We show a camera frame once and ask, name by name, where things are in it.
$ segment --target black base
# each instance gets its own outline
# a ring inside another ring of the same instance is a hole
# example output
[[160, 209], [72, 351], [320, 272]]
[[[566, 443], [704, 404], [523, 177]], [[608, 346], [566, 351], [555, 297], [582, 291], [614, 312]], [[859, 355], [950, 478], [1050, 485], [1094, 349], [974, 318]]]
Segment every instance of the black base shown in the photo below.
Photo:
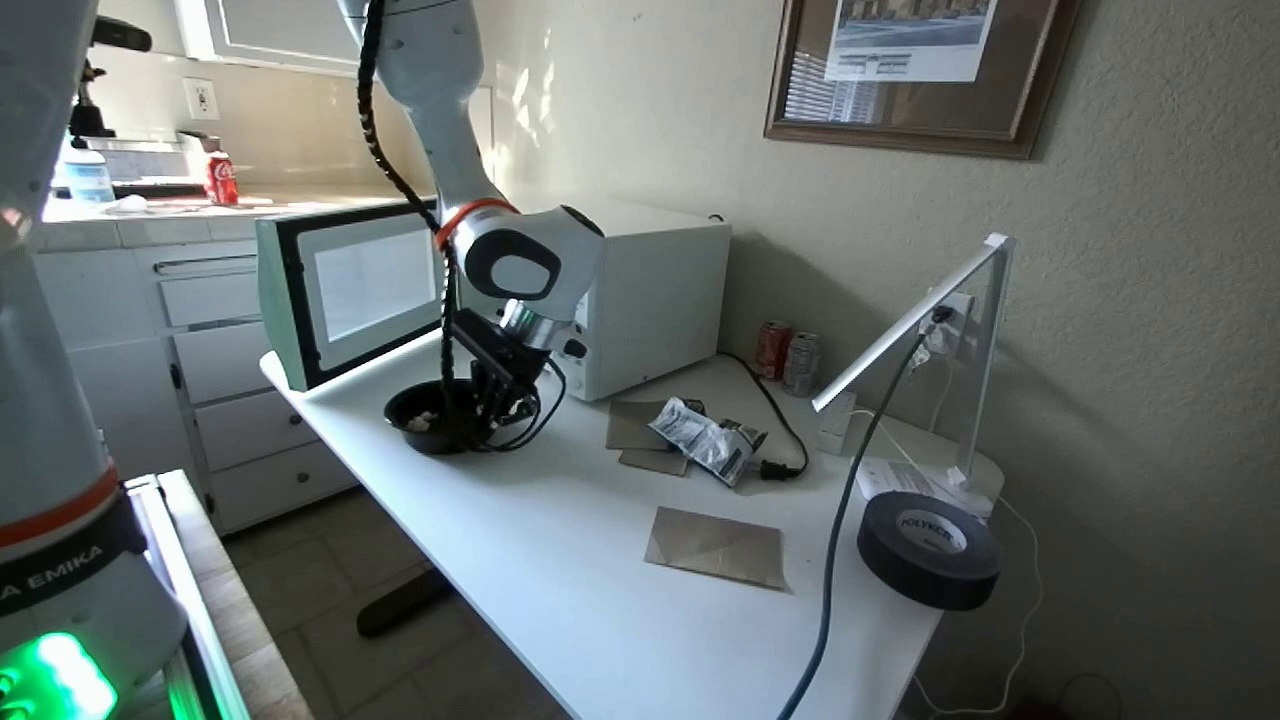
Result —
[[376, 639], [376, 636], [398, 630], [405, 621], [410, 621], [416, 612], [427, 612], [452, 597], [454, 597], [454, 588], [438, 574], [427, 567], [427, 574], [410, 578], [406, 586], [390, 588], [388, 597], [365, 604], [357, 616], [357, 633], [365, 639]]

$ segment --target white desk lamp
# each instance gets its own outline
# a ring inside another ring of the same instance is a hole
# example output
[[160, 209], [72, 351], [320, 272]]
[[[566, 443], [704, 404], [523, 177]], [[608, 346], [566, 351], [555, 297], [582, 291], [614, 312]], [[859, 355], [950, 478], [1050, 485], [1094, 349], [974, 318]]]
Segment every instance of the white desk lamp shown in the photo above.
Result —
[[945, 284], [935, 284], [915, 310], [909, 310], [867, 351], [859, 351], [822, 391], [815, 391], [810, 409], [822, 411], [847, 383], [856, 383], [880, 355], [886, 355], [904, 337], [918, 333], [924, 321], [930, 321], [935, 310], [948, 304], [948, 297], [967, 284], [974, 272], [986, 272], [986, 297], [985, 297], [985, 318], [981, 318], [981, 339], [974, 339], [974, 363], [967, 372], [972, 390], [972, 415], [967, 433], [954, 440], [954, 469], [948, 469], [948, 485], [954, 491], [967, 491], [972, 478], [972, 456], [974, 456], [974, 438], [985, 423], [985, 404], [986, 404], [986, 383], [990, 383], [990, 362], [994, 362], [994, 321], [1000, 321], [1000, 302], [1004, 302], [1004, 272], [1012, 260], [1012, 235], [990, 234], [985, 250], [958, 264]]

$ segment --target drawer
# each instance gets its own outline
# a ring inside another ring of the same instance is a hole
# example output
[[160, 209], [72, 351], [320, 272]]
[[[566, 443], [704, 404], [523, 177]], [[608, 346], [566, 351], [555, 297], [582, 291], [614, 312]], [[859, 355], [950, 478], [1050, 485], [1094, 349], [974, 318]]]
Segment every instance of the drawer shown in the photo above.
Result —
[[215, 527], [223, 536], [337, 495], [342, 487], [357, 487], [357, 480], [324, 443], [302, 443], [255, 465], [240, 465], [232, 472], [215, 472], [206, 485]]
[[189, 277], [160, 284], [163, 318], [176, 327], [255, 321], [255, 277]]
[[269, 337], [260, 325], [183, 333], [172, 337], [172, 349], [183, 368], [192, 404], [271, 390], [255, 368], [255, 362], [269, 351]]
[[315, 433], [277, 391], [202, 404], [195, 409], [195, 433], [213, 472], [237, 469], [296, 443], [315, 443]]

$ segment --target green light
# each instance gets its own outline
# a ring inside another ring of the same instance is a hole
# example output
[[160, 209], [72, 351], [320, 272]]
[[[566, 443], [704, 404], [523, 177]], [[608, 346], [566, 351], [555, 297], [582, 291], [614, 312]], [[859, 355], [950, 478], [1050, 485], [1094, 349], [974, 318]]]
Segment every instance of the green light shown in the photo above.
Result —
[[37, 636], [0, 656], [0, 715], [84, 715], [104, 720], [116, 710], [116, 689], [84, 644], [67, 633]]

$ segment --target desk lamp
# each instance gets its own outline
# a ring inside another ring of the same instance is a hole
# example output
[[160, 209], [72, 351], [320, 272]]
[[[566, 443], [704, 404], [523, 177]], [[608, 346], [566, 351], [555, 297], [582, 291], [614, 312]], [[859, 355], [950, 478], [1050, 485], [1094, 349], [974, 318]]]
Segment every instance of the desk lamp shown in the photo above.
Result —
[[[948, 310], [950, 291], [958, 291], [974, 272], [986, 272], [986, 291], [985, 291], [985, 318], [981, 318], [981, 337], [974, 337], [974, 362], [967, 368], [967, 391], [972, 391], [972, 411], [967, 427], [954, 440], [954, 465], [948, 469], [945, 485], [958, 491], [958, 502], [972, 502], [974, 517], [986, 517], [986, 503], [972, 495], [972, 456], [974, 456], [974, 438], [985, 423], [985, 404], [986, 404], [986, 383], [990, 383], [990, 355], [994, 355], [994, 321], [1000, 321], [1000, 302], [1004, 302], [1004, 272], [1012, 260], [1012, 235], [990, 234], [985, 250], [958, 264], [945, 284], [935, 284], [918, 304], [911, 304], [867, 351], [859, 351], [822, 391], [815, 391], [810, 409], [822, 411], [847, 383], [856, 383], [880, 355], [886, 355], [904, 337], [911, 333], [945, 333], [945, 327], [924, 327], [930, 325], [935, 310]], [[954, 321], [958, 339], [950, 349], [965, 349], [967, 337], [967, 318]]]

